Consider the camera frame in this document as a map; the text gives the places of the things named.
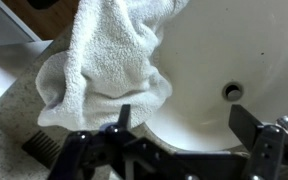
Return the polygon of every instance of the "speckled countertop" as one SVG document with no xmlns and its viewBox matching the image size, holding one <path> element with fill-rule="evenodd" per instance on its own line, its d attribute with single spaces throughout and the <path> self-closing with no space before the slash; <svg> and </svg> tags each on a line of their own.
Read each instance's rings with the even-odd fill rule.
<svg viewBox="0 0 288 180">
<path fill-rule="evenodd" d="M 29 68 L 26 69 L 22 76 L 0 98 L 0 138 L 3 136 L 12 141 L 16 141 L 15 145 L 12 146 L 19 147 L 39 130 L 44 131 L 59 144 L 62 144 L 66 135 L 69 133 L 66 129 L 61 127 L 39 127 L 37 125 L 37 117 L 44 107 L 44 103 L 36 90 L 35 78 L 40 67 L 48 57 L 68 49 L 70 35 L 71 28 L 68 28 L 60 37 L 53 41 L 53 43 L 37 58 L 35 62 L 33 62 Z M 156 138 L 156 136 L 154 136 L 145 125 L 132 129 L 132 132 L 137 136 L 148 137 L 155 143 L 162 145 L 164 149 L 168 151 L 176 150 L 174 147 L 166 145 L 160 139 Z M 243 151 L 243 148 L 238 147 L 231 150 Z M 5 154 L 5 150 L 3 146 L 1 146 L 0 161 L 7 159 L 6 155 L 8 154 Z M 21 161 L 22 166 L 23 164 L 30 165 L 30 161 L 32 160 L 28 159 L 26 162 L 26 159 L 23 159 Z M 48 170 L 39 166 L 39 164 L 36 164 L 36 167 L 32 167 L 29 170 L 29 172 L 36 171 L 35 177 L 32 177 L 33 179 L 44 179 L 45 172 L 48 172 Z M 18 174 L 24 170 L 7 171 L 5 169 L 0 169 L 3 173 L 7 172 L 9 177 L 16 177 L 16 173 Z M 109 172 L 109 167 L 99 168 L 94 179 L 108 179 Z M 283 170 L 282 174 L 283 177 L 281 179 L 288 179 L 288 170 Z"/>
</svg>

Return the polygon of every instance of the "granite countertop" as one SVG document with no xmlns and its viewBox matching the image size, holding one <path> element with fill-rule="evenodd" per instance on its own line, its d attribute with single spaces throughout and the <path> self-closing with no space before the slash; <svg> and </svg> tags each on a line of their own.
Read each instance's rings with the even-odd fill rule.
<svg viewBox="0 0 288 180">
<path fill-rule="evenodd" d="M 68 130 L 61 127 L 39 127 L 37 125 L 37 117 L 43 109 L 44 103 L 36 90 L 35 78 L 44 61 L 51 55 L 68 49 L 70 36 L 71 28 L 67 28 L 0 98 L 0 130 L 9 139 L 16 141 L 18 146 L 40 130 L 58 144 L 62 144 L 69 133 Z M 179 150 L 162 142 L 148 130 L 145 124 L 132 129 L 132 132 L 136 136 L 146 136 L 169 152 Z M 231 149 L 231 151 L 244 151 L 244 149 L 238 147 Z M 99 168 L 94 179 L 108 179 L 109 172 L 109 167 Z M 287 177 L 283 179 L 288 179 L 288 171 L 285 170 L 283 172 L 285 172 L 283 174 Z"/>
</svg>

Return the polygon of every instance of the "white sink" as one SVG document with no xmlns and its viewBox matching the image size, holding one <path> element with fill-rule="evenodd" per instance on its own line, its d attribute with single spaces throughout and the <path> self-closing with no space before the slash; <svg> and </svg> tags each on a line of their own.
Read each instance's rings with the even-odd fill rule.
<svg viewBox="0 0 288 180">
<path fill-rule="evenodd" d="M 160 53 L 174 91 L 147 125 L 170 145 L 239 145 L 228 127 L 233 103 L 266 122 L 288 115 L 288 1 L 191 0 L 166 27 Z M 230 83 L 239 100 L 224 98 Z"/>
</svg>

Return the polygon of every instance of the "towel fold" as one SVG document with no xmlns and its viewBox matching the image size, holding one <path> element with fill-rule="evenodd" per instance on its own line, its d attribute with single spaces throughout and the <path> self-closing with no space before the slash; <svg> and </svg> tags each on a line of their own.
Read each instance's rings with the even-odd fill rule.
<svg viewBox="0 0 288 180">
<path fill-rule="evenodd" d="M 51 56 L 36 78 L 46 106 L 40 126 L 95 130 L 131 104 L 131 126 L 172 93 L 158 70 L 163 23 L 189 0 L 81 0 L 69 50 Z"/>
</svg>

